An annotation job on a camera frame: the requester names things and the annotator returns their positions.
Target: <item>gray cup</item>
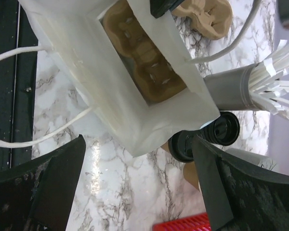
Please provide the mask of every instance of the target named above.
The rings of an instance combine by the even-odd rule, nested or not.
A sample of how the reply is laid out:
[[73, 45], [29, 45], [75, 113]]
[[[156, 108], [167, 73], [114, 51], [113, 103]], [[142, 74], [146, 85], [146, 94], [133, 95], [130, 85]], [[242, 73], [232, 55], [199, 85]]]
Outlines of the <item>gray cup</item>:
[[249, 91], [250, 74], [255, 66], [257, 64], [220, 72], [204, 78], [219, 110], [259, 110], [251, 100]]

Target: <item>black mat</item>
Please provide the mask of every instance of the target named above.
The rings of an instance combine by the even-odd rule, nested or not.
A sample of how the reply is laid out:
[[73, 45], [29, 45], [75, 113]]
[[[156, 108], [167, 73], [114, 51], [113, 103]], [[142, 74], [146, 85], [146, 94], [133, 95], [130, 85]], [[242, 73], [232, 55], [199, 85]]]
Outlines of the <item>black mat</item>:
[[289, 231], [289, 176], [198, 137], [193, 156], [212, 231]]
[[85, 151], [80, 135], [0, 172], [0, 231], [65, 231]]
[[[18, 1], [0, 0], [0, 54], [37, 43]], [[33, 52], [0, 62], [0, 140], [32, 140], [36, 61], [37, 53]], [[0, 148], [0, 171], [30, 159], [31, 148]]]

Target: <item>cardboard egg carton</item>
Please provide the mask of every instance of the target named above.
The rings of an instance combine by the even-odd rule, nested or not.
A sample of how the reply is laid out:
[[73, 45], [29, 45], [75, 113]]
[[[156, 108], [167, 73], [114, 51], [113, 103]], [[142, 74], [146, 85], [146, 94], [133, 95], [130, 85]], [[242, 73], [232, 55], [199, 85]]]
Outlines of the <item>cardboard egg carton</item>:
[[133, 59], [133, 80], [147, 100], [160, 103], [186, 88], [135, 18], [126, 0], [105, 14], [104, 29], [119, 54]]
[[227, 35], [233, 17], [228, 0], [185, 0], [172, 14], [191, 18], [191, 27], [211, 40]]

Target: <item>red basket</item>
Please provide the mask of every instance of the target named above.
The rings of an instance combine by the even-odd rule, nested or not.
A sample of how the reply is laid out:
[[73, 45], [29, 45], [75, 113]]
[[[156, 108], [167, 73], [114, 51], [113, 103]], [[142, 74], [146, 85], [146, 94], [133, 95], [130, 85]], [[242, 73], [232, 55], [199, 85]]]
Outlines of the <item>red basket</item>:
[[210, 231], [208, 214], [168, 221], [153, 226], [153, 231]]

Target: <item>purple wall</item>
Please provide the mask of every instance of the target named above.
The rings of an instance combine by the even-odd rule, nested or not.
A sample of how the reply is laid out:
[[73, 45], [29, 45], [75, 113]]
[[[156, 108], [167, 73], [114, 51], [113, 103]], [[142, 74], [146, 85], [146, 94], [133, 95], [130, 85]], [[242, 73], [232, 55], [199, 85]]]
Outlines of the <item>purple wall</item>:
[[[276, 47], [280, 39], [289, 40], [289, 30], [282, 28], [277, 14], [275, 23]], [[289, 75], [283, 77], [283, 80], [289, 80]], [[280, 173], [289, 175], [289, 121], [277, 115], [271, 116], [268, 145], [268, 156], [278, 162]]]

